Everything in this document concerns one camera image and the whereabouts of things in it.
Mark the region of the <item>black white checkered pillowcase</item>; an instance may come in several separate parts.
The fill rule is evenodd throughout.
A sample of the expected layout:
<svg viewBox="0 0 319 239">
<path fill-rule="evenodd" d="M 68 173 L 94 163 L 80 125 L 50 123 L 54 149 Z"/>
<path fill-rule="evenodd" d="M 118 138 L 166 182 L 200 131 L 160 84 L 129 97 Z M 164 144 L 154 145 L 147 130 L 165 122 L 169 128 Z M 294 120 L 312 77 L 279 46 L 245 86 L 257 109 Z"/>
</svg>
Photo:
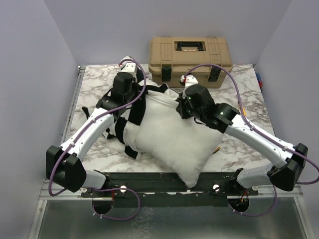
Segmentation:
<svg viewBox="0 0 319 239">
<path fill-rule="evenodd" d="M 138 69 L 137 72 L 142 72 L 143 80 L 139 82 L 141 86 L 140 93 L 131 102 L 122 105 L 112 110 L 103 108 L 95 108 L 91 115 L 87 116 L 85 124 L 81 130 L 77 132 L 74 142 L 79 145 L 79 154 L 85 156 L 88 150 L 92 147 L 95 141 L 103 132 L 108 132 L 108 138 L 117 138 L 125 147 L 125 154 L 136 159 L 139 156 L 139 151 L 134 145 L 134 140 L 129 139 L 129 136 L 135 137 L 142 120 L 145 118 L 147 109 L 147 97 L 155 96 L 163 105 L 177 106 L 175 98 L 169 96 L 170 89 L 168 85 L 161 86 L 147 84 L 146 74 L 139 63 L 134 59 Z"/>
</svg>

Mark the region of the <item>white pillow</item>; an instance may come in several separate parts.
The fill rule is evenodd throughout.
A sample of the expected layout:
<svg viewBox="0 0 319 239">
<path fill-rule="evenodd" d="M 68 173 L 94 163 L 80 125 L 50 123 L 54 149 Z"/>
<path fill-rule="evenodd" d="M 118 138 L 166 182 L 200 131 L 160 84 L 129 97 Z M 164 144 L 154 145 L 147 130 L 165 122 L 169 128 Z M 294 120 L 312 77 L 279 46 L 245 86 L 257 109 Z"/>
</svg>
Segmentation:
<svg viewBox="0 0 319 239">
<path fill-rule="evenodd" d="M 177 105 L 167 94 L 149 91 L 135 145 L 177 173 L 192 188 L 219 146 L 222 133 L 196 124 L 194 118 L 182 119 L 176 111 Z"/>
</svg>

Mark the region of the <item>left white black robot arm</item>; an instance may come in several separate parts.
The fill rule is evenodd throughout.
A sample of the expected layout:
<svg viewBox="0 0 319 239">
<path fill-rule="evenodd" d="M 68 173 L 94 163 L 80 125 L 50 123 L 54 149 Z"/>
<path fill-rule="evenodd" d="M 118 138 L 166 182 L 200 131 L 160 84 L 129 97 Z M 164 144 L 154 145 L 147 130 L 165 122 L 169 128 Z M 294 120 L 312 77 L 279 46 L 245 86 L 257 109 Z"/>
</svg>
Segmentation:
<svg viewBox="0 0 319 239">
<path fill-rule="evenodd" d="M 57 193 L 52 192 L 53 183 L 61 186 L 63 191 L 77 192 L 81 188 L 87 188 L 93 189 L 101 197 L 109 193 L 107 176 L 101 172 L 86 170 L 82 160 L 97 139 L 119 121 L 127 108 L 141 100 L 146 85 L 139 83 L 146 79 L 142 69 L 131 72 L 122 69 L 116 74 L 111 89 L 98 100 L 79 130 L 59 147 L 52 145 L 47 149 L 45 170 L 50 196 L 57 196 Z"/>
</svg>

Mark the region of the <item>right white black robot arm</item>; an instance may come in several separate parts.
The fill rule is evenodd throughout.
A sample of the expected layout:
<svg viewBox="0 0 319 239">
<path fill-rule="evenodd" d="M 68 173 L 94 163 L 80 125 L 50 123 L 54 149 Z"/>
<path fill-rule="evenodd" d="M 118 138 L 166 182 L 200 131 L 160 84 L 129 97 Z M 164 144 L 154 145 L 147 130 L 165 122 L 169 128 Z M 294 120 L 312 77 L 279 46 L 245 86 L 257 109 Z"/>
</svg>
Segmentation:
<svg viewBox="0 0 319 239">
<path fill-rule="evenodd" d="M 248 126 L 239 111 L 227 103 L 215 103 L 207 88 L 186 83 L 177 99 L 177 112 L 183 119 L 193 117 L 205 126 L 232 136 L 247 144 L 270 164 L 252 169 L 237 169 L 229 181 L 229 189 L 240 195 L 253 186 L 270 185 L 292 191 L 305 167 L 308 148 L 278 139 L 258 126 Z"/>
</svg>

